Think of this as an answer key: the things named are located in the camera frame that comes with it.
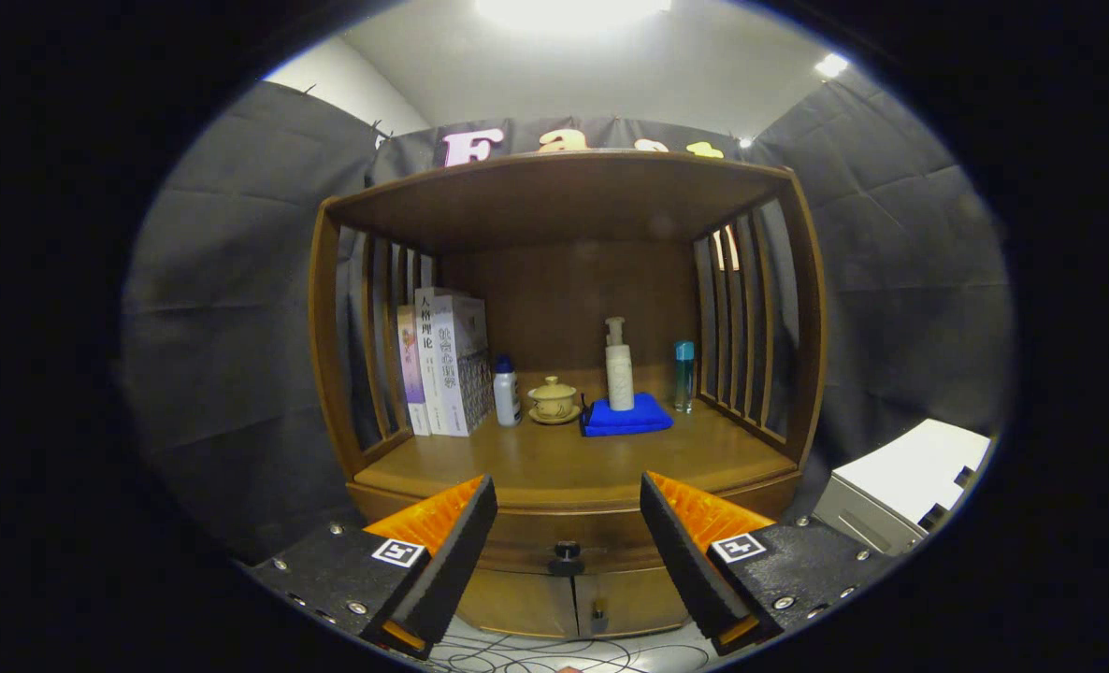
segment white ceiling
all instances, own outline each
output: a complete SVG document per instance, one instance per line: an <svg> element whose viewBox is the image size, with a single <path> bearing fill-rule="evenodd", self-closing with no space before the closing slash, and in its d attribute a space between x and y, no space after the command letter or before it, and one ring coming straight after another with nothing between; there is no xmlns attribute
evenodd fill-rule
<svg viewBox="0 0 1109 673"><path fill-rule="evenodd" d="M586 30L590 12L547 20L563 30L506 29L476 0L410 0L343 39L434 126L618 115L739 137L818 88L813 65L828 52L770 14L721 0L673 0L670 12L609 30Z"/></svg>

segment floor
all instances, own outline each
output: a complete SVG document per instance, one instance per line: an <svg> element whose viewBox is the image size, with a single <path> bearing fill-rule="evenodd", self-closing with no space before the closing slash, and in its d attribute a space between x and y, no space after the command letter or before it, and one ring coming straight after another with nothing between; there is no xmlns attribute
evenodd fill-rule
<svg viewBox="0 0 1109 673"><path fill-rule="evenodd" d="M694 623L678 631L618 640L542 640L495 634L459 618L430 652L446 672L554 673L564 665L588 673L682 673L716 661L712 643Z"/></svg>

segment white wall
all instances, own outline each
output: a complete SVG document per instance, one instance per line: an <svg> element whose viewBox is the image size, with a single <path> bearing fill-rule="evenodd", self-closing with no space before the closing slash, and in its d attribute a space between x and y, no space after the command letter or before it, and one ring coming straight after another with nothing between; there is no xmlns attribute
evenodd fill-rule
<svg viewBox="0 0 1109 673"><path fill-rule="evenodd" d="M264 80L304 91L367 123L384 120L379 131L409 133L431 128L400 91L340 38L319 42L282 64Z"/></svg>

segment ceiling light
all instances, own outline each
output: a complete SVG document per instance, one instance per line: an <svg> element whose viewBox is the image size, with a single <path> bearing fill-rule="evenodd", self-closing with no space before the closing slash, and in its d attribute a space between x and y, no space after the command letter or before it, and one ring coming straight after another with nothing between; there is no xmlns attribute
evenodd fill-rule
<svg viewBox="0 0 1109 673"><path fill-rule="evenodd" d="M593 29L637 21L671 9L671 0L476 0L476 8L492 21L516 29L569 30ZM577 17L568 26L567 17Z"/></svg>
<svg viewBox="0 0 1109 673"><path fill-rule="evenodd" d="M849 61L846 61L842 57L838 57L837 54L830 54L825 57L824 61L820 61L820 63L816 63L813 68L815 68L816 72L820 72L824 77L837 77L837 73L842 72L843 69L845 69L845 65L848 64Z"/></svg>

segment saucer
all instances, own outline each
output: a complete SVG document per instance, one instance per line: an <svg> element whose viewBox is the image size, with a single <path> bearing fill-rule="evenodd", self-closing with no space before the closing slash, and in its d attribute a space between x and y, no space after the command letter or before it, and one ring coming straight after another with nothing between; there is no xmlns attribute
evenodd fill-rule
<svg viewBox="0 0 1109 673"><path fill-rule="evenodd" d="M580 416L580 405L576 405L576 407L571 409L571 414L567 414L567 416L562 418L542 418L538 416L538 409L532 408L529 409L529 418L532 418L533 422L541 422L542 426L561 426L563 422L576 420L576 417Z"/></svg>

